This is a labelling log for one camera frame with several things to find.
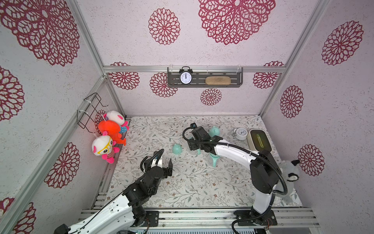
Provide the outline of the mint bottle cap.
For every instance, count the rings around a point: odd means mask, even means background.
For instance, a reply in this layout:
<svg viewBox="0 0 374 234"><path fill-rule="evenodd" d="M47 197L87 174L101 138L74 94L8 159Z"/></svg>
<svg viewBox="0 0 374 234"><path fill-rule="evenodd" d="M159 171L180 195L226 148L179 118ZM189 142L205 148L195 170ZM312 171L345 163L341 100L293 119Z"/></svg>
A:
<svg viewBox="0 0 374 234"><path fill-rule="evenodd" d="M172 153L175 155L180 155L182 154L183 147L180 144L174 144L172 147Z"/></svg>
<svg viewBox="0 0 374 234"><path fill-rule="evenodd" d="M219 136L220 135L220 129L217 126L213 126L210 128L209 133L210 137Z"/></svg>

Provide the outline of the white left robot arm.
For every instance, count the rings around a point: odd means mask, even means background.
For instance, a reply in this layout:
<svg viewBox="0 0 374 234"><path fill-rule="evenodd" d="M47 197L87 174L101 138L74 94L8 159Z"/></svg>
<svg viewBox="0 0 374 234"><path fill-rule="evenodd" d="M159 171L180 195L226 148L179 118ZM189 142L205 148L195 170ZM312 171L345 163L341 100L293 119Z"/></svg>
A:
<svg viewBox="0 0 374 234"><path fill-rule="evenodd" d="M171 161L166 168L150 168L101 210L70 227L62 224L54 233L115 234L131 226L140 226L147 214L142 205L157 193L161 180L172 176L172 169Z"/></svg>

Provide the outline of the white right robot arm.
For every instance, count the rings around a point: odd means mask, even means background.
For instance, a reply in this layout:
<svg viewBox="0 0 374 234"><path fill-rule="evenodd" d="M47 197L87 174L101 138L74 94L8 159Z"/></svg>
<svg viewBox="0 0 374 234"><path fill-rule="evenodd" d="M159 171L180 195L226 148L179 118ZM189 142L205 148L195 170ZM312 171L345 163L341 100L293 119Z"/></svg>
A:
<svg viewBox="0 0 374 234"><path fill-rule="evenodd" d="M226 208L252 206L263 213L272 206L280 169L269 151L250 151L203 127L180 132L188 151L172 159L174 172L162 182L149 208Z"/></svg>

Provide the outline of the white small alarm clock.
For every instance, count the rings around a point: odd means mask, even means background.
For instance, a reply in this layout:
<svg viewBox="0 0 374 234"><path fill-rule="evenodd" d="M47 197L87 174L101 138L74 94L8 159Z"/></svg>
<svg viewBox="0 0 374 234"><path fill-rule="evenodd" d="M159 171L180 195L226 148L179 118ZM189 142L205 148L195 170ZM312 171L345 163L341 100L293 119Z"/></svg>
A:
<svg viewBox="0 0 374 234"><path fill-rule="evenodd" d="M236 128L232 130L231 134L238 140L246 140L248 136L248 131L244 128Z"/></svg>

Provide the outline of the white plush red striped outfit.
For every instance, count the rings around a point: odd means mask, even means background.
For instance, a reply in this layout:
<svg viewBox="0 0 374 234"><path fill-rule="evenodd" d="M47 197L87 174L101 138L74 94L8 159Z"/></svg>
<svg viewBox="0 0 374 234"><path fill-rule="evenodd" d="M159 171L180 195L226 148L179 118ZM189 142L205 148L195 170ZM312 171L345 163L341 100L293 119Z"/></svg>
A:
<svg viewBox="0 0 374 234"><path fill-rule="evenodd" d="M114 141L106 132L102 136L97 137L92 143L92 152L96 156L101 156L103 160L109 164L115 161L115 154L120 152L118 147L115 147Z"/></svg>

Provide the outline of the cream box dark lid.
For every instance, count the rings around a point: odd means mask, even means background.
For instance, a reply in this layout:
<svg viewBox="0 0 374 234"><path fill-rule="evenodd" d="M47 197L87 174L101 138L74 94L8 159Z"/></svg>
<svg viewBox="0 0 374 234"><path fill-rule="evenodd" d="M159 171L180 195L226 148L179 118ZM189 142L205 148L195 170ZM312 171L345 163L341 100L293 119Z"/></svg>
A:
<svg viewBox="0 0 374 234"><path fill-rule="evenodd" d="M272 151L270 141L263 130L251 129L247 136L247 142L250 150L259 152L262 150Z"/></svg>

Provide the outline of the orange plush toy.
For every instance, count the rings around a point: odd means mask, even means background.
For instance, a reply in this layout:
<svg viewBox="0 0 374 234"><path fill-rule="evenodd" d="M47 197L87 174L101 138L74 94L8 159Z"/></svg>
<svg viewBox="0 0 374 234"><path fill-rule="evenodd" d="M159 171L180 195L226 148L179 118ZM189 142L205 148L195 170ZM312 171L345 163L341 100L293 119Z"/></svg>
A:
<svg viewBox="0 0 374 234"><path fill-rule="evenodd" d="M113 121L101 121L98 124L98 129L103 136L110 136L117 144L126 145L126 139L122 139L120 133L120 126Z"/></svg>

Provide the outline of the white plush blue polka-dot outfit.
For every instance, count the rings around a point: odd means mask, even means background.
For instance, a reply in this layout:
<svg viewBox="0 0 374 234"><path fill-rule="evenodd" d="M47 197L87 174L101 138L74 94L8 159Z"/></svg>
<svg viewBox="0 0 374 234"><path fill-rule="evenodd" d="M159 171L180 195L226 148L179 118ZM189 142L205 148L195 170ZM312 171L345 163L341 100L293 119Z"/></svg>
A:
<svg viewBox="0 0 374 234"><path fill-rule="evenodd" d="M109 111L103 115L106 121L110 120L117 123L120 126L120 133L123 134L129 130L129 122L125 120L125 117L117 111Z"/></svg>

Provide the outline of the wooden brush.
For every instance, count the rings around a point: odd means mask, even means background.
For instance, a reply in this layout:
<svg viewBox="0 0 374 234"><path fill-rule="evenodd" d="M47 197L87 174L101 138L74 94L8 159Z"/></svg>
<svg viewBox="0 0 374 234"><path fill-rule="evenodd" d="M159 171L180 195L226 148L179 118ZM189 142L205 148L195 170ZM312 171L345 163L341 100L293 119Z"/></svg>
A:
<svg viewBox="0 0 374 234"><path fill-rule="evenodd" d="M209 76L205 78L206 85L231 85L231 78L228 76Z"/></svg>

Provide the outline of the black alarm clock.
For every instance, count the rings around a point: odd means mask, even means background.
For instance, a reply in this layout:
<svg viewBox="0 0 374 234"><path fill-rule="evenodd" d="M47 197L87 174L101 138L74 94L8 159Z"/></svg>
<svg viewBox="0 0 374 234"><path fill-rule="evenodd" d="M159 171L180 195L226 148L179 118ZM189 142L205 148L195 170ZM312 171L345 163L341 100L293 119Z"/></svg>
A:
<svg viewBox="0 0 374 234"><path fill-rule="evenodd" d="M179 70L179 79L183 85L189 85L193 79L193 70L189 66L183 66Z"/></svg>

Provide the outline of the grey wall shelf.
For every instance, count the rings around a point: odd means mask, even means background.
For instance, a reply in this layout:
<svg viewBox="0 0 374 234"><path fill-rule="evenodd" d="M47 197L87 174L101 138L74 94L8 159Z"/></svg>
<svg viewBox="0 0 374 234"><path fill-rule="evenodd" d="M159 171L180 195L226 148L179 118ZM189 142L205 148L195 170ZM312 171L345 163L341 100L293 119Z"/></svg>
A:
<svg viewBox="0 0 374 234"><path fill-rule="evenodd" d="M167 85L170 88L239 88L243 84L243 68L237 67L233 71L214 72L206 69L204 72L193 70L191 84L183 85L179 79L179 69L167 68ZM231 85L206 85L205 78L209 76L228 76L231 78Z"/></svg>

